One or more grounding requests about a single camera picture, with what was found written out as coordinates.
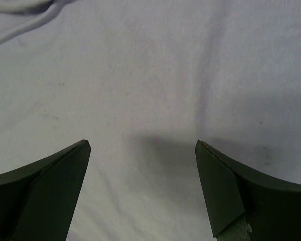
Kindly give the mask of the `purple t shirt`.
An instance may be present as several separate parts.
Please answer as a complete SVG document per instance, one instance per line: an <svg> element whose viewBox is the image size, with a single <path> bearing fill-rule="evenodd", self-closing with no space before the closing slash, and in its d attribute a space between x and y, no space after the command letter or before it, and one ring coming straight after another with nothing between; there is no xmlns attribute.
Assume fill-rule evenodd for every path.
<svg viewBox="0 0 301 241"><path fill-rule="evenodd" d="M0 174L79 140L68 240L212 240L203 140L301 184L301 1L72 1L0 45Z"/></svg>

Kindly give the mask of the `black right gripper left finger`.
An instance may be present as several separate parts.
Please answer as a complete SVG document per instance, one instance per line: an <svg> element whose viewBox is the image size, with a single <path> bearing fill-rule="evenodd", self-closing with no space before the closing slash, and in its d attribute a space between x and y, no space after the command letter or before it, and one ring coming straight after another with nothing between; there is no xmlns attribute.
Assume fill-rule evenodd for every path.
<svg viewBox="0 0 301 241"><path fill-rule="evenodd" d="M0 174L0 240L66 240L90 153L80 140Z"/></svg>

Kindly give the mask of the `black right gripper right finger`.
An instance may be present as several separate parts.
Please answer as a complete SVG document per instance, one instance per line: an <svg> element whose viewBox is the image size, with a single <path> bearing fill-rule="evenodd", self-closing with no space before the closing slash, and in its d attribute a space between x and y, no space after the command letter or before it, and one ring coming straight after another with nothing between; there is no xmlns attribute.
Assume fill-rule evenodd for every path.
<svg viewBox="0 0 301 241"><path fill-rule="evenodd" d="M195 154L216 240L301 240L301 184L257 171L204 141Z"/></svg>

